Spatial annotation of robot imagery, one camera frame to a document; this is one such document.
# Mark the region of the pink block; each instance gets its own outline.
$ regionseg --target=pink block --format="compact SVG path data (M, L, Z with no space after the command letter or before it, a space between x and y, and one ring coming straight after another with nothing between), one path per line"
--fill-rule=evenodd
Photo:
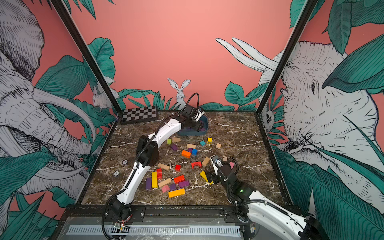
M169 186L168 185L164 185L161 190L163 190L163 193L165 193L166 191L169 191Z

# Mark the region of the checkerboard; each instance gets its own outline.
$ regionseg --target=checkerboard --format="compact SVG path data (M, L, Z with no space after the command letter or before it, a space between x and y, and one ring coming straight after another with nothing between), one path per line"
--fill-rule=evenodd
M125 109L121 118L121 124L147 122L158 120L156 106Z

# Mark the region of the purple block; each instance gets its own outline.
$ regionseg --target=purple block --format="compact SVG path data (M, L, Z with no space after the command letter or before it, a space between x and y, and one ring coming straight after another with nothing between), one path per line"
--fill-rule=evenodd
M174 190L176 190L176 184L171 184L171 185L169 185L169 190L170 190L170 191L174 191Z
M147 190L151 190L152 189L152 179L150 177L147 178L147 180L146 180L145 189L147 189Z
M173 149L173 151L177 151L177 146L175 144L171 144L170 147Z
M186 187L186 186L189 186L189 181L188 180L179 182L179 188L183 188L183 187Z

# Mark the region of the blue tray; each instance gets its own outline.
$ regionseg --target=blue tray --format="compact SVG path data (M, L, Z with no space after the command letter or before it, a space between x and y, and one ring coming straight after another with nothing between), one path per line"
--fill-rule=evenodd
M183 131L182 129L177 132L180 136L202 136L205 135L208 131L208 118L204 115L202 115L199 119L203 122L203 128L205 128L205 131Z

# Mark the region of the dark marble surface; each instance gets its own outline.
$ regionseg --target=dark marble surface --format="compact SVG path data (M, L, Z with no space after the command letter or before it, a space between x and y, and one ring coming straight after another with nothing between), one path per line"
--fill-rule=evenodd
M85 194L82 204L105 204L110 195L118 192L128 178L132 166L139 137L149 135L155 131L167 112L159 113L159 120L146 123L129 125L117 125L115 132L108 143L108 147L102 156L100 165L91 180L91 184ZM177 143L178 151L174 152L169 145L162 144L159 149L159 163L171 166L169 171L162 170L163 179L177 177L181 174L190 181L186 187L185 195L169 198L168 193L163 193L160 188L146 190L145 179L151 177L151 172L157 167L151 167L147 172L134 197L134 204L152 205L229 205L225 190L221 184L208 185L199 175L202 169L191 168L191 163L203 161L212 155L227 155L234 157L240 165L238 178L251 183L264 196L284 205L278 187L276 176L269 162L256 119L253 113L206 113L209 120L209 130L204 136L178 136L181 142ZM207 142L212 137L212 144L200 145L200 141ZM182 150L187 150L187 144L196 144L197 156L190 159L181 156ZM122 161L128 159L127 165ZM181 172L176 172L174 166L180 164ZM213 167L209 163L205 172Z

